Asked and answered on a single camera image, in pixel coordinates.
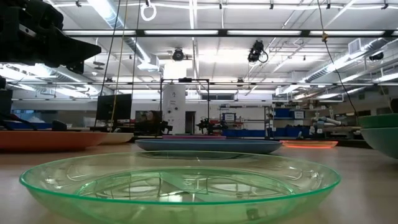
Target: metal frame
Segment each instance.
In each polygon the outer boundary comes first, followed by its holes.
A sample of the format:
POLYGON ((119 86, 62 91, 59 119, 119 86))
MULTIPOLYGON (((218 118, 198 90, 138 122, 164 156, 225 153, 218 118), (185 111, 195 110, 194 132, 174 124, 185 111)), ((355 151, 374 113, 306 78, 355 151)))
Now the metal frame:
MULTIPOLYGON (((25 84, 25 85, 102 85, 102 82, 7 82, 12 85, 25 84)), ((134 82, 134 85, 158 85, 160 82, 134 82)), ((201 83, 175 83, 177 85, 201 85, 201 83)), ((106 86, 116 85, 116 83, 104 83, 106 86)), ((133 85, 133 82, 119 82, 118 85, 133 85)), ((303 85, 303 86, 398 86, 398 83, 383 82, 383 83, 298 83, 298 82, 210 82, 208 81, 208 86, 210 85, 225 85, 225 86, 236 86, 236 85, 260 85, 260 86, 275 86, 275 85, 303 85)))
MULTIPOLYGON (((65 29, 64 34, 69 37, 322 37, 322 30, 314 29, 161 29, 161 30, 144 30, 144 29, 125 29, 113 35, 110 29, 65 29), (159 34, 148 34, 146 31, 158 31, 159 34), (234 34, 236 31, 246 31, 247 34, 234 34)), ((396 30, 346 30, 346 29, 328 29, 329 37, 335 38, 357 38, 357 37, 398 37, 396 30), (381 31, 381 34, 365 34, 365 32, 381 31)))
POLYGON ((190 83, 192 83, 192 81, 196 81, 197 85, 202 85, 200 82, 204 81, 207 82, 207 118, 210 120, 210 80, 208 78, 197 78, 197 79, 192 79, 192 78, 188 78, 188 79, 183 79, 183 78, 179 78, 179 79, 175 79, 175 78, 161 78, 160 79, 160 113, 163 117, 163 105, 162 105, 162 100, 163 100, 163 96, 162 96, 162 92, 163 92, 163 83, 164 81, 171 81, 171 83, 174 83, 173 81, 177 81, 177 83, 179 84, 184 84, 184 85, 189 85, 190 83))

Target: door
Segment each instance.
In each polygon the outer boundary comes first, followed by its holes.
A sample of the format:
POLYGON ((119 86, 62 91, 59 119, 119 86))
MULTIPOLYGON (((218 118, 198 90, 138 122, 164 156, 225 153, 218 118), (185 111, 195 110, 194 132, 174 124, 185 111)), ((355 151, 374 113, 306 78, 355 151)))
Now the door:
POLYGON ((185 133, 193 134, 195 132, 195 114, 196 111, 185 112, 185 133))

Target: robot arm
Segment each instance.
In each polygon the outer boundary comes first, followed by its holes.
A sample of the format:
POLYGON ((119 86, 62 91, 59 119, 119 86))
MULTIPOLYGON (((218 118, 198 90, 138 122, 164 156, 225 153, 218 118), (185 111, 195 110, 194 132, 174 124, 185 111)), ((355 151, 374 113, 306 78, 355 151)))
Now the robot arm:
POLYGON ((63 16, 42 0, 0 0, 0 62, 66 66, 83 73, 101 47, 67 37, 63 16))

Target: white ring handle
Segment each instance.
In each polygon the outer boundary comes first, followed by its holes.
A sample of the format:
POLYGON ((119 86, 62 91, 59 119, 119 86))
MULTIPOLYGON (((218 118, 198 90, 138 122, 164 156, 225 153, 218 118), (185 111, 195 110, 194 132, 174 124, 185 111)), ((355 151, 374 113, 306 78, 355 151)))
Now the white ring handle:
POLYGON ((144 5, 141 6, 141 17, 142 17, 142 19, 145 20, 145 21, 151 21, 151 20, 155 19, 156 13, 157 13, 157 12, 156 12, 156 6, 154 6, 154 5, 146 6, 146 5, 144 4, 144 5), (148 18, 148 17, 145 16, 144 11, 145 11, 146 8, 149 8, 149 7, 153 8, 154 12, 153 12, 152 16, 150 16, 150 17, 148 18))

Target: table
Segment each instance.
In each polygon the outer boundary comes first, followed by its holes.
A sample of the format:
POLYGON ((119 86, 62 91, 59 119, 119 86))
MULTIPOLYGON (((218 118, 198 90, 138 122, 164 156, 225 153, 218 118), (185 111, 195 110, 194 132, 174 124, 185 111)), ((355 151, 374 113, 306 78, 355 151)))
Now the table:
MULTIPOLYGON (((0 154, 0 223, 76 224, 55 215, 37 203, 19 181, 25 170, 57 159, 140 151, 134 144, 96 146, 82 152, 53 154, 0 154)), ((281 148, 274 154, 319 162, 336 169, 343 181, 312 212, 283 224, 374 224, 396 223, 398 160, 372 149, 281 148)))

